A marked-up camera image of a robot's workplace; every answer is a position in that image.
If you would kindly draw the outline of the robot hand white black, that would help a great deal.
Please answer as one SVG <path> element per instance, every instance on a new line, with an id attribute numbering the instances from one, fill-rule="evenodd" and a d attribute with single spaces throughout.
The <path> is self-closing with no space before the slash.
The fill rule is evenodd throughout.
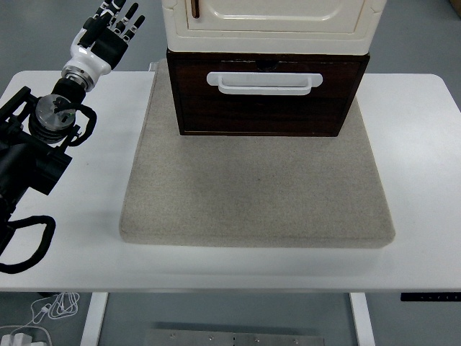
<path id="1" fill-rule="evenodd" d="M 115 69 L 145 20 L 141 15 L 132 21 L 138 10 L 136 2 L 120 15 L 124 5 L 124 1 L 103 1 L 85 21 L 71 43 L 71 59 L 61 73 L 64 79 L 80 84 L 88 92 L 101 76 Z"/>

